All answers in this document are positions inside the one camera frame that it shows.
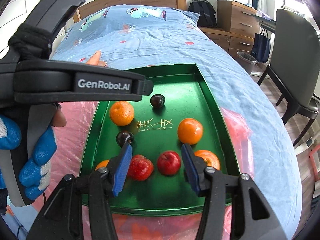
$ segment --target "screw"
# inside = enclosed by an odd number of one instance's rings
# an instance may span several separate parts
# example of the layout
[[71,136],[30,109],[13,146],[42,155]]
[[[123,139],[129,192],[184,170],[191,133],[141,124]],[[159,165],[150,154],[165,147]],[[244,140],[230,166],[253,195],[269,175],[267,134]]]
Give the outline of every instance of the screw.
[[250,179],[250,176],[249,176],[249,174],[247,174],[247,173],[242,173],[242,174],[241,174],[241,179],[249,180],[249,179]]
[[208,172],[208,173],[214,173],[214,172],[215,172],[215,169],[214,169],[214,167],[210,167],[210,166],[209,166],[209,167],[206,167],[206,168],[205,168],[205,171]]
[[107,167],[101,167],[98,169],[100,173],[106,173],[108,171]]
[[73,177],[72,174],[67,174],[63,178],[64,178],[65,181],[69,181],[69,180],[72,180],[72,177]]

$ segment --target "window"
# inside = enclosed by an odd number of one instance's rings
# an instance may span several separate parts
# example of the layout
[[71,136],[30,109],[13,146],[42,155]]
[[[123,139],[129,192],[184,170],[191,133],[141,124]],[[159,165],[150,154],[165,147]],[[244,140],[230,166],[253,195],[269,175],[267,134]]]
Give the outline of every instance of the window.
[[312,18],[312,14],[302,0],[283,0],[283,4],[298,11],[306,19]]

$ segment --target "black plum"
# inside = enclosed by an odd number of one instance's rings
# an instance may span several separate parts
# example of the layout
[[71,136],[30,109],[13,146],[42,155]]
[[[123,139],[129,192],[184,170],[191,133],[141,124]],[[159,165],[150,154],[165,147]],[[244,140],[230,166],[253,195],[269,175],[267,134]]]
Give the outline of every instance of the black plum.
[[128,131],[121,131],[116,136],[117,144],[122,148],[125,143],[131,144],[134,140],[133,134]]
[[165,102],[165,98],[163,95],[161,94],[156,94],[153,95],[150,98],[150,104],[154,107],[154,108],[161,108],[164,105]]

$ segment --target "trash bin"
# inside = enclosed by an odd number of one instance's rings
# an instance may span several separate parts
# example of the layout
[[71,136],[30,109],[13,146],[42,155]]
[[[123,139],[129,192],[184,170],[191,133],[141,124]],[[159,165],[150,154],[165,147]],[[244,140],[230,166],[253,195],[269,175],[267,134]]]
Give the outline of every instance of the trash bin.
[[251,56],[249,53],[242,51],[237,52],[236,61],[240,64],[241,67],[250,75],[254,65],[257,63],[257,60]]

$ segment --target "black backpack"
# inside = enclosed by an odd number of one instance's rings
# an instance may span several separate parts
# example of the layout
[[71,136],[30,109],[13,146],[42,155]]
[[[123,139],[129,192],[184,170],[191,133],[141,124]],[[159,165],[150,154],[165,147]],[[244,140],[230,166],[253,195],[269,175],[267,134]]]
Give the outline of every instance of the black backpack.
[[192,0],[188,8],[189,12],[199,13],[198,26],[214,28],[217,26],[217,19],[214,16],[216,11],[211,3],[206,0]]

